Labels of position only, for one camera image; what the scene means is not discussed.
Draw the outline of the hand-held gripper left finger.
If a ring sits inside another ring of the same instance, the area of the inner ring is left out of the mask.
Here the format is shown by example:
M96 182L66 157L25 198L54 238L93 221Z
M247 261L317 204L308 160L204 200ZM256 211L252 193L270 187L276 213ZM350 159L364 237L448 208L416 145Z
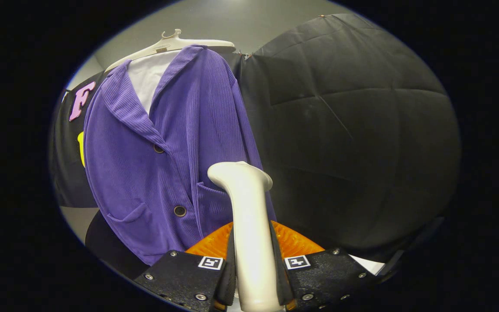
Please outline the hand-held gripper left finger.
M235 262L230 222L184 252L166 252L135 283L183 312L225 312L233 304Z

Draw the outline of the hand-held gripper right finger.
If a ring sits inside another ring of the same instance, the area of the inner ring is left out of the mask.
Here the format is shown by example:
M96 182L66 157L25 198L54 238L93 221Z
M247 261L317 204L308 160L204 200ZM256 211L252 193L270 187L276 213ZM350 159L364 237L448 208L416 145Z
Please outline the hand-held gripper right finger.
M369 291L380 277L341 247L324 249L270 221L279 304L288 312L318 312Z

